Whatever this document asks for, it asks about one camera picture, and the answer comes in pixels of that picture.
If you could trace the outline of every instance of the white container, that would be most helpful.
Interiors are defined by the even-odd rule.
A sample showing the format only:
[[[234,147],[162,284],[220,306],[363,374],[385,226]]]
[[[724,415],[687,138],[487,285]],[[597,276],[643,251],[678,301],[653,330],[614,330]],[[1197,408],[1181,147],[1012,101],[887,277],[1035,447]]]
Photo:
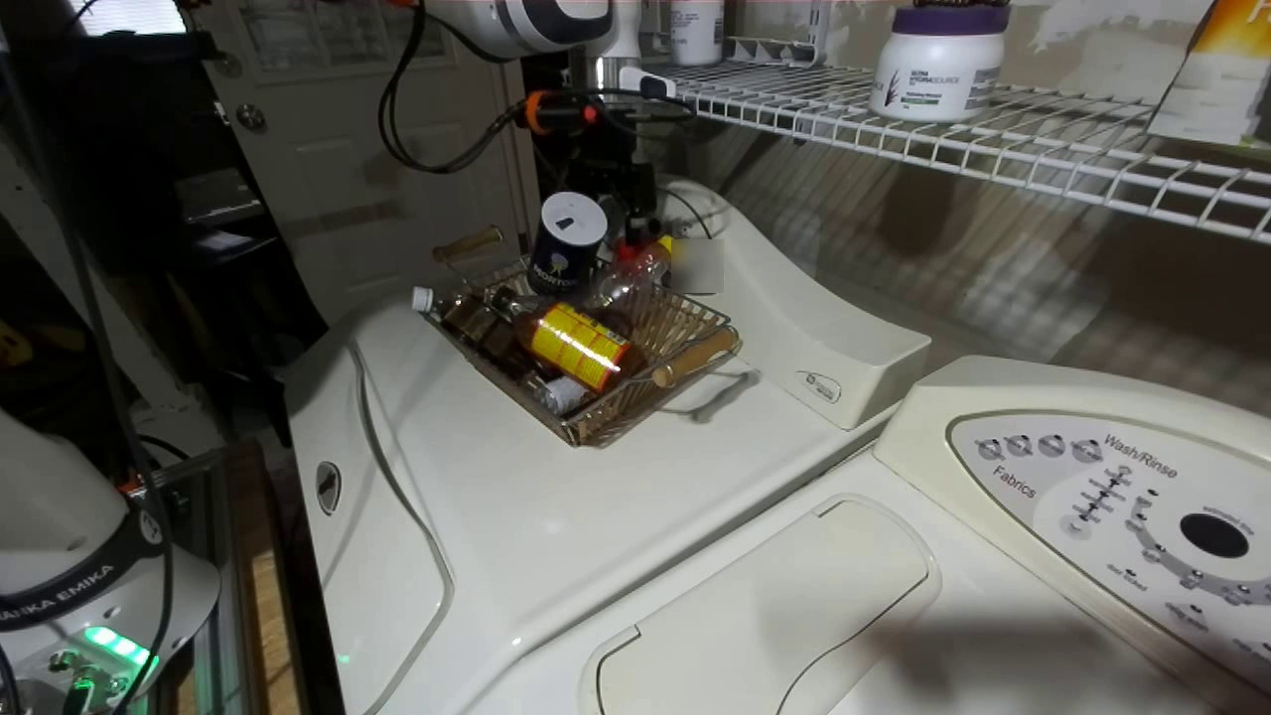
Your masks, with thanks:
[[[912,122],[978,114],[1005,57],[1000,34],[1000,10],[903,10],[876,57],[870,108]]]
[[[724,61],[724,0],[671,0],[671,61],[677,65]]]

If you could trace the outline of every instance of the led light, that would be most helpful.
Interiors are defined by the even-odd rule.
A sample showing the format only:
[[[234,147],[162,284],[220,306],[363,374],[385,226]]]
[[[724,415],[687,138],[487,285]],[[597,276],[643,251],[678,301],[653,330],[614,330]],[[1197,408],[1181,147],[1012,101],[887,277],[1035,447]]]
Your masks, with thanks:
[[[83,628],[86,644],[111,647],[115,631],[111,628]]]
[[[106,656],[115,656],[115,661],[128,661],[130,668],[144,668],[144,663],[150,661],[146,647],[140,647],[136,641],[128,641],[128,636],[120,636],[120,631],[111,631],[111,628],[83,628],[78,636],[83,636],[83,644],[86,644],[91,653],[106,653]]]

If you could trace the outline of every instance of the white wire rack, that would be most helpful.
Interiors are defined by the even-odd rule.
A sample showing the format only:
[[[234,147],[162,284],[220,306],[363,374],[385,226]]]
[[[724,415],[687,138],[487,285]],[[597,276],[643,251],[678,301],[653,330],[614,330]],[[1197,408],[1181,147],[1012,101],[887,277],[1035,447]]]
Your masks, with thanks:
[[[1000,87],[974,122],[870,113],[866,73],[661,73],[695,114],[1271,245],[1271,173],[1189,159],[1148,105]]]

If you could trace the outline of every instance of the plastic lid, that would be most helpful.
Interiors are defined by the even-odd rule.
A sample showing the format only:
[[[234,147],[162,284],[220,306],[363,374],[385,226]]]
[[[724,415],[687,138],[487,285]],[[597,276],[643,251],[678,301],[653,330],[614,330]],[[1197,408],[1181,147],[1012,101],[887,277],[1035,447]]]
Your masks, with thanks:
[[[888,34],[903,35],[996,35],[1009,26],[1009,10],[896,10]]]
[[[666,251],[671,263],[683,255],[683,244],[677,235],[661,235],[661,245]]]
[[[543,231],[565,245],[597,245],[609,235],[609,216],[592,195],[556,192],[542,207]]]

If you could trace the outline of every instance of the black cable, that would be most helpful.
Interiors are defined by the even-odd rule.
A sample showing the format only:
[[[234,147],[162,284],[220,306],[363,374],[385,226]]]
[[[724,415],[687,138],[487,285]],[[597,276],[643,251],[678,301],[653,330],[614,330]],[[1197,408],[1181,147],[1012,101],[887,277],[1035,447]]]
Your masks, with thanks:
[[[402,166],[413,166],[413,173],[424,173],[424,174],[458,174],[463,166],[474,166],[483,147],[510,128],[515,122],[519,114],[519,105],[506,108],[462,154],[446,159],[446,162],[422,162],[418,154],[409,154],[405,138],[402,138],[402,122],[397,122],[397,87],[402,87],[402,77],[409,67],[409,61],[418,57],[424,42],[424,4],[413,10],[413,22],[409,22],[409,35],[405,35],[405,48],[397,57],[397,67],[381,91],[381,105],[376,105],[376,132],[381,132],[381,143],[385,151],[402,162]]]
[[[24,101],[24,87],[13,73],[9,61],[0,61],[0,81],[13,87],[13,108],[17,108],[17,122],[21,132],[29,136],[30,143],[30,173],[36,178],[44,183],[44,192],[52,195],[52,204],[61,207],[61,216],[68,212],[68,198],[61,195],[61,183],[52,178],[52,159],[44,154],[44,138],[40,138],[40,122]],[[95,353],[103,363],[103,378],[106,378],[106,398],[111,398],[111,415],[123,428],[123,441],[128,441],[128,453],[146,484],[146,496],[144,496],[144,510],[155,518],[155,527],[160,527],[160,623],[155,623],[155,641],[150,641],[150,653],[146,653],[146,663],[140,668],[140,676],[128,685],[115,715],[128,713],[128,702],[136,701],[136,690],[144,689],[144,681],[150,676],[150,668],[160,663],[162,656],[162,641],[168,641],[168,623],[169,623],[169,526],[168,526],[168,510],[160,501],[160,484],[155,484],[155,474],[146,469],[146,449],[144,441],[136,437],[136,427],[130,427],[130,408],[128,408],[128,398],[123,398],[123,383],[115,374],[115,349],[111,349],[111,335],[106,335],[106,317],[103,317],[103,306],[95,300],[95,285],[91,285],[91,269],[86,269],[86,245],[83,245],[83,235],[73,226],[73,224],[61,224],[62,226],[62,244],[68,244],[68,255],[73,255],[73,268],[74,268],[74,284],[78,284],[78,294],[83,294],[83,316],[86,316],[86,325],[95,330]]]
[[[718,245],[716,245],[716,231],[712,231],[712,224],[702,218],[702,212],[699,207],[690,207],[678,192],[663,192],[663,195],[671,195],[677,204],[683,204],[687,207],[687,216],[702,226],[702,235],[707,235],[707,245],[712,245],[712,263],[716,263],[716,285],[707,285],[707,289],[687,289],[687,294],[695,294],[695,300],[707,300],[707,294],[718,294],[724,289],[724,259],[718,259]]]
[[[0,647],[0,702],[5,702],[5,715],[24,715],[24,696],[17,690],[17,676],[5,647]]]
[[[83,0],[83,4],[68,18],[68,26],[74,28],[91,10],[95,10],[95,0]]]
[[[169,447],[169,441],[160,441],[160,437],[150,437],[150,435],[140,435],[140,441],[150,447],[150,449],[160,449],[160,453],[168,453],[168,457],[173,457],[173,461],[192,461],[188,449],[177,449],[177,447]]]

